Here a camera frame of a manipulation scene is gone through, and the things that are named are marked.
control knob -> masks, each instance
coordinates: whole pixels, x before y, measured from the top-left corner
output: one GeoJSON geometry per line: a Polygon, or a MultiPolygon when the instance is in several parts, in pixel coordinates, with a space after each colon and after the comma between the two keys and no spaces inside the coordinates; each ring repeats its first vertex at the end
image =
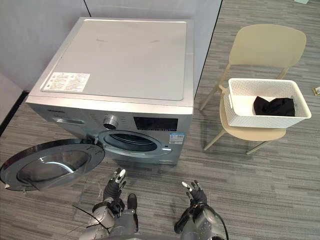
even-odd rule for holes
{"type": "Polygon", "coordinates": [[[117,120],[117,117],[114,115],[105,116],[103,126],[108,130],[115,130],[119,125],[117,120]]]}

instruction label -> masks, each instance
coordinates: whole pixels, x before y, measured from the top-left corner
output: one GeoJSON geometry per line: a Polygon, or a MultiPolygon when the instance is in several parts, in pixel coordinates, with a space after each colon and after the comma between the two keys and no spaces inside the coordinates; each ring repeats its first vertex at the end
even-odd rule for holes
{"type": "Polygon", "coordinates": [[[169,144],[183,144],[185,134],[181,132],[170,133],[169,144]]]}
{"type": "Polygon", "coordinates": [[[54,72],[43,90],[82,92],[89,77],[89,73],[54,72]]]}

chair backrest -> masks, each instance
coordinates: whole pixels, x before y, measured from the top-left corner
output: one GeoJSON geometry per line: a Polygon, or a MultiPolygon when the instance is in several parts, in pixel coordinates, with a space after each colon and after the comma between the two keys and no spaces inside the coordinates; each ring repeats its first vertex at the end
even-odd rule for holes
{"type": "Polygon", "coordinates": [[[274,24],[245,26],[235,37],[229,64],[289,68],[299,61],[306,42],[306,35],[291,27],[274,24]]]}

white basket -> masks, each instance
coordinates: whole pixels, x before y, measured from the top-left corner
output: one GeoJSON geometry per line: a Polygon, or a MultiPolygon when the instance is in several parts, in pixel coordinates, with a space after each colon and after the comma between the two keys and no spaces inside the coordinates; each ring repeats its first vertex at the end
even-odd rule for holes
{"type": "Polygon", "coordinates": [[[231,78],[229,91],[223,97],[228,124],[234,127],[288,128],[304,119],[311,118],[311,112],[298,85],[291,80],[231,78]],[[256,115],[256,97],[268,101],[275,98],[291,98],[295,116],[256,115]]]}

washing machine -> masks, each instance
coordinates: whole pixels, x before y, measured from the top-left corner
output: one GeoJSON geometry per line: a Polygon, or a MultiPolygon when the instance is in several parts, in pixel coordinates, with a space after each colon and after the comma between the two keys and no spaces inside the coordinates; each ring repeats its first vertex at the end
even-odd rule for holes
{"type": "Polygon", "coordinates": [[[193,116],[190,19],[81,17],[26,102],[72,133],[30,147],[0,170],[9,190],[78,180],[105,156],[176,165],[193,116]]]}

